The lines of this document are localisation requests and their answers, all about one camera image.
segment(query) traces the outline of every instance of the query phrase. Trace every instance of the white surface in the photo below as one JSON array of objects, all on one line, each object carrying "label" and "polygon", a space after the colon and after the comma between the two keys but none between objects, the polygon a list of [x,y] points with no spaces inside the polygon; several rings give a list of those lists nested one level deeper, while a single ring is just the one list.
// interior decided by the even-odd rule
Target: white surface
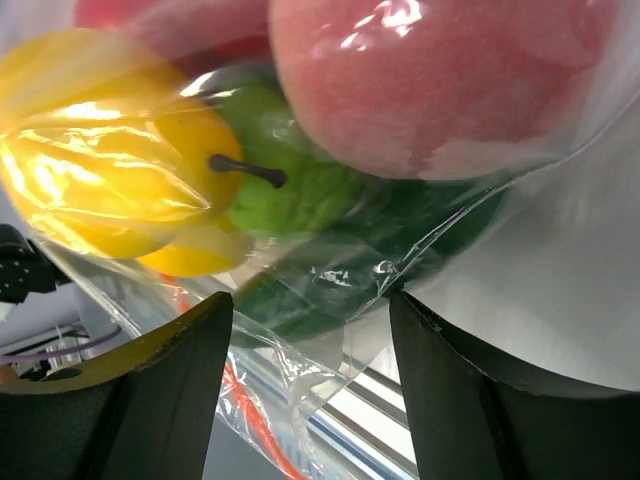
[{"label": "white surface", "polygon": [[0,323],[7,320],[7,317],[11,313],[11,311],[15,308],[13,303],[2,303],[0,302]]},{"label": "white surface", "polygon": [[[27,229],[9,205],[0,190],[0,222],[18,228],[24,235]],[[37,334],[62,323],[75,320],[76,309],[73,292],[66,285],[50,294],[33,293],[27,301],[11,311],[5,321],[0,322],[0,346]]]},{"label": "white surface", "polygon": [[[627,162],[640,183],[640,158]],[[629,193],[571,228],[549,221],[543,198],[411,293],[531,363],[640,390],[640,202]]]},{"label": "white surface", "polygon": [[378,442],[387,444],[405,459],[416,464],[411,433],[406,427],[398,424],[373,405],[363,402],[349,390],[341,390],[328,403],[370,433]]}]

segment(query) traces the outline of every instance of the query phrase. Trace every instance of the yellow lemon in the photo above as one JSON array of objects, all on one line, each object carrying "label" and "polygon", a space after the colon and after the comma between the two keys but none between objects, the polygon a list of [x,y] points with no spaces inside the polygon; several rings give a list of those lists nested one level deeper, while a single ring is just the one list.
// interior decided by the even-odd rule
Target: yellow lemon
[{"label": "yellow lemon", "polygon": [[169,245],[138,261],[174,277],[200,277],[241,265],[249,255],[253,238],[234,227],[226,217],[184,229]]},{"label": "yellow lemon", "polygon": [[[242,183],[224,120],[128,38],[55,32],[0,60],[0,179],[35,228],[75,251],[144,256],[210,223]],[[230,164],[217,171],[210,159]]]}]

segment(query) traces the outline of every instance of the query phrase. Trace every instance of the plastic bag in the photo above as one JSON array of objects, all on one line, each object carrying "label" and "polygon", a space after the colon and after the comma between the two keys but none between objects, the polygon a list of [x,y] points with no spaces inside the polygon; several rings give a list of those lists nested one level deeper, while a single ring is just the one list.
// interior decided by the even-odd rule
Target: plastic bag
[{"label": "plastic bag", "polygon": [[326,471],[296,471],[270,418],[316,458],[305,419],[390,341],[389,289],[553,183],[638,86],[604,108],[638,11],[618,0],[6,3],[14,206],[132,335],[233,291],[219,413],[294,478]]}]

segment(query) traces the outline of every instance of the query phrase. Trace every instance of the purple cable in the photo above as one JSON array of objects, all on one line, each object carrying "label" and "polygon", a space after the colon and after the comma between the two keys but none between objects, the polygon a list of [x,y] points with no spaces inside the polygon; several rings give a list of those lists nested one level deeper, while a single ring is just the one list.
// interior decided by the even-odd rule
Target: purple cable
[{"label": "purple cable", "polygon": [[83,343],[82,345],[77,345],[75,347],[63,348],[62,350],[56,350],[54,352],[43,352],[43,353],[30,353],[25,355],[0,355],[0,363],[16,363],[16,362],[38,362],[40,360],[48,360],[50,358],[62,357],[64,355],[69,355],[70,353],[78,353],[84,350],[87,350],[91,347],[95,347],[100,345],[101,343],[107,342],[114,338],[122,331],[121,327],[117,327],[113,332],[103,335],[102,337],[98,337],[95,340],[91,340],[90,342]]}]

